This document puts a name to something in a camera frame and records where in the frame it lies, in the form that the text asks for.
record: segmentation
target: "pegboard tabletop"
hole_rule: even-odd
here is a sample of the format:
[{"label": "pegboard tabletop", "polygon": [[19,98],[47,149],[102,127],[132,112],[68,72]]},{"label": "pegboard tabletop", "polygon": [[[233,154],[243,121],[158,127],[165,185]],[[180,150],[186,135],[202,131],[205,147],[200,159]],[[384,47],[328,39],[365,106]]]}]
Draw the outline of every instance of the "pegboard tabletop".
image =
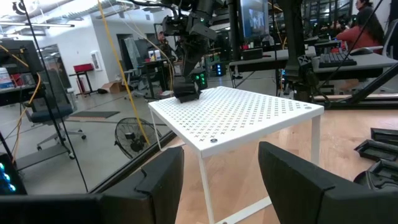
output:
[{"label": "pegboard tabletop", "polygon": [[149,108],[202,158],[323,114],[323,106],[223,86],[204,90],[199,100],[173,97]]}]

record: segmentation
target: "floor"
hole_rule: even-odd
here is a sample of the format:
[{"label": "floor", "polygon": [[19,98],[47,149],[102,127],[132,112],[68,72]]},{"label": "floor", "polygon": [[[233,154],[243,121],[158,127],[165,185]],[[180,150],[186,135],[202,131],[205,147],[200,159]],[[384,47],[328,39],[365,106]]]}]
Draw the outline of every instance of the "floor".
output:
[{"label": "floor", "polygon": [[[251,73],[244,73],[246,78]],[[253,73],[242,85],[241,90],[275,95],[272,71]],[[209,88],[216,86],[231,87],[229,76],[209,78]],[[131,105],[124,99],[125,93],[79,97],[79,111],[120,111],[104,122],[67,121],[67,129],[82,129],[87,139],[72,136],[72,144],[80,161],[88,188],[93,188],[116,169],[128,161],[128,158],[114,146],[116,123],[127,117],[134,117]],[[147,103],[142,98],[134,98],[140,118],[151,122]],[[19,106],[0,108],[0,131],[7,135],[16,125]],[[155,122],[162,124],[159,118]],[[321,159],[320,166],[348,180],[367,169],[373,161],[362,159],[353,149],[370,138],[370,127],[396,129],[398,117],[396,111],[326,111],[322,116]],[[166,126],[158,126],[165,134]],[[264,136],[259,141],[269,141],[302,158],[310,155],[310,122],[305,122],[277,133]],[[36,151],[41,139],[54,133],[51,126],[34,126],[24,117],[21,127],[21,140],[17,157]],[[14,145],[16,135],[7,139],[10,147]],[[260,176],[257,161],[257,145],[253,141],[236,150],[212,156],[206,160],[206,169],[210,179],[215,219],[221,220],[240,209],[257,202],[267,195]],[[51,141],[43,146],[53,146]],[[185,167],[184,184],[176,223],[208,223],[207,212],[200,178],[198,161],[192,150],[184,146]],[[23,170],[23,181],[29,194],[76,194],[85,192],[83,182],[76,166],[66,154],[57,156]],[[278,223],[274,209],[268,207],[241,223]]]}]

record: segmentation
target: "red box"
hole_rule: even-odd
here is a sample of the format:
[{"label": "red box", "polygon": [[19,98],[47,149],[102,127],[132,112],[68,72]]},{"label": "red box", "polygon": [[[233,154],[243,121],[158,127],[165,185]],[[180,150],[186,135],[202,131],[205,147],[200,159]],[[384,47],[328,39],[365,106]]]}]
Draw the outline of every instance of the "red box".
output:
[{"label": "red box", "polygon": [[92,64],[84,64],[84,65],[75,65],[73,66],[73,68],[75,69],[75,72],[87,72],[87,71],[92,71],[94,70],[94,67]]}]

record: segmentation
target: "blue light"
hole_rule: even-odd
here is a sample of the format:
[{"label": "blue light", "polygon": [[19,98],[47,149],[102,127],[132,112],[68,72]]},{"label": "blue light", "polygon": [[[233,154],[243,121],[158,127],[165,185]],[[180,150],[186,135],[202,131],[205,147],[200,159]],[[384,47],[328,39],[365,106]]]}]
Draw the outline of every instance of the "blue light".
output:
[{"label": "blue light", "polygon": [[10,188],[10,190],[11,190],[12,192],[14,192],[14,191],[17,190],[12,184],[9,184],[8,187]]},{"label": "blue light", "polygon": [[5,179],[7,182],[10,182],[10,176],[8,176],[8,174],[4,174],[4,179]]}]

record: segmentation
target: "chair wheel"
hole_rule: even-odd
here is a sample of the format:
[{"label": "chair wheel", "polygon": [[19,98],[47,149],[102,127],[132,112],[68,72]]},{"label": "chair wheel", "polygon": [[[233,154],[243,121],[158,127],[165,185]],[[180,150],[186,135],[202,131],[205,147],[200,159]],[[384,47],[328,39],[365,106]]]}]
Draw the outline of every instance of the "chair wheel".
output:
[{"label": "chair wheel", "polygon": [[75,159],[75,155],[72,152],[69,153],[69,159]]}]

